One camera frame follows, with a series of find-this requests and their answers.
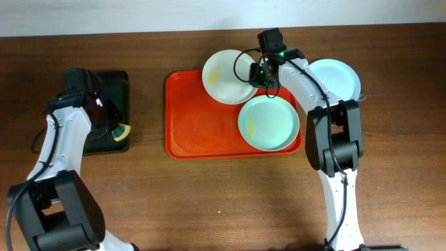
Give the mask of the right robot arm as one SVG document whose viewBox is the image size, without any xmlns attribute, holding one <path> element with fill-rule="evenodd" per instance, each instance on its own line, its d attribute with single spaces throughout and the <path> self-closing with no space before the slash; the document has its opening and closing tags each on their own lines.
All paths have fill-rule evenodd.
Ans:
<svg viewBox="0 0 446 251">
<path fill-rule="evenodd" d="M 249 70 L 255 87 L 281 87 L 307 115 L 305 152 L 323 186 L 328 217 L 325 250 L 361 250 L 355 183 L 364 153 L 360 108 L 335 95 L 309 68 L 299 49 L 289 49 L 278 28 L 258 34 L 259 62 Z"/>
</svg>

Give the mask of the green yellow sponge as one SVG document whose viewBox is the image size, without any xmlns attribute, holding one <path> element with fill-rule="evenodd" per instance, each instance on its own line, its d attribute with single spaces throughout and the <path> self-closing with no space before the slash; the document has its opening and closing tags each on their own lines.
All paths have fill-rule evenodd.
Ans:
<svg viewBox="0 0 446 251">
<path fill-rule="evenodd" d="M 131 131 L 131 126 L 126 124 L 118 124 L 113 130 L 112 130 L 112 137 L 114 138 L 115 142 L 119 142 L 124 140 Z"/>
</svg>

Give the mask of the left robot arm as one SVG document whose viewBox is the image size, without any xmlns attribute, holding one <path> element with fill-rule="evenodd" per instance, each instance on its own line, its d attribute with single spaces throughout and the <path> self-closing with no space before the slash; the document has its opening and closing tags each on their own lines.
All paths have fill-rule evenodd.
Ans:
<svg viewBox="0 0 446 251">
<path fill-rule="evenodd" d="M 24 183 L 8 191 L 6 246 L 15 218 L 30 250 L 137 250 L 111 234 L 82 181 L 84 154 L 124 152 L 130 133 L 130 83 L 123 70 L 73 68 L 64 91 L 44 110 L 47 125 L 38 161 Z"/>
</svg>

